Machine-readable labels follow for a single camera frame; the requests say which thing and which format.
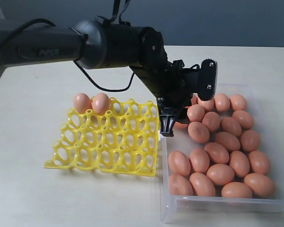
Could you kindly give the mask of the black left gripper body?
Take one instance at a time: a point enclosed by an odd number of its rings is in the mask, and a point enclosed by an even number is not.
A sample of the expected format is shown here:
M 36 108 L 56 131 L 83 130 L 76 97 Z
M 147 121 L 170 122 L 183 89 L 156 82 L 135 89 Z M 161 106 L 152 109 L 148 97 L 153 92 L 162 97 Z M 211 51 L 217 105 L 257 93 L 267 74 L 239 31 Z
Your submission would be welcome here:
M 160 116 L 172 115 L 187 118 L 193 91 L 185 74 L 198 72 L 200 66 L 184 67 L 182 60 L 142 60 L 145 70 L 145 85 L 156 97 Z

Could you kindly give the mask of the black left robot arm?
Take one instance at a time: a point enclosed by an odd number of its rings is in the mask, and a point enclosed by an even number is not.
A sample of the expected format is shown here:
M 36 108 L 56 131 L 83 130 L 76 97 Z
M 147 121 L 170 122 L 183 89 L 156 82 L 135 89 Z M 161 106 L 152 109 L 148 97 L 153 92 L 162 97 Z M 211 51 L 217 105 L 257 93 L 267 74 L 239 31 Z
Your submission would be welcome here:
M 90 21 L 61 28 L 41 18 L 23 24 L 0 20 L 0 77 L 8 67 L 61 61 L 73 61 L 83 73 L 129 67 L 157 99 L 162 135 L 171 137 L 176 122 L 189 122 L 187 107 L 200 66 L 168 61 L 163 36 L 155 29 Z

